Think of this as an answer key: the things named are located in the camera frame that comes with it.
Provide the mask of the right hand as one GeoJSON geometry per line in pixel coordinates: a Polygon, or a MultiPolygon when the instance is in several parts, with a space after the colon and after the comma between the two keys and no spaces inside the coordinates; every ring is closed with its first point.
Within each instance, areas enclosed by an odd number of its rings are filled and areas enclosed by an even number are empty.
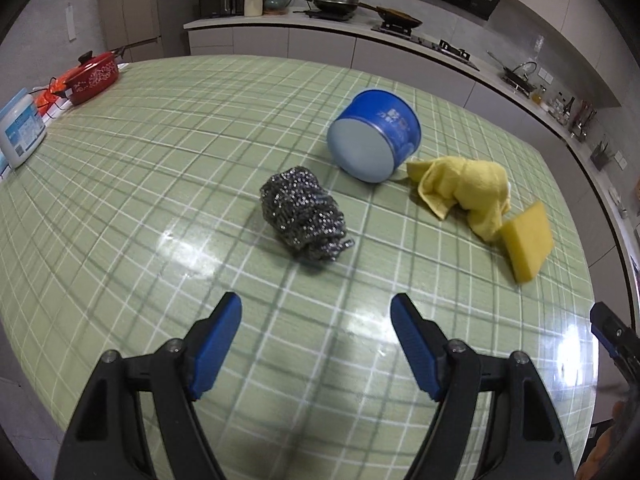
{"type": "Polygon", "coordinates": [[[639,400],[617,402],[612,415],[613,425],[578,468],[577,479],[639,478],[639,400]]]}

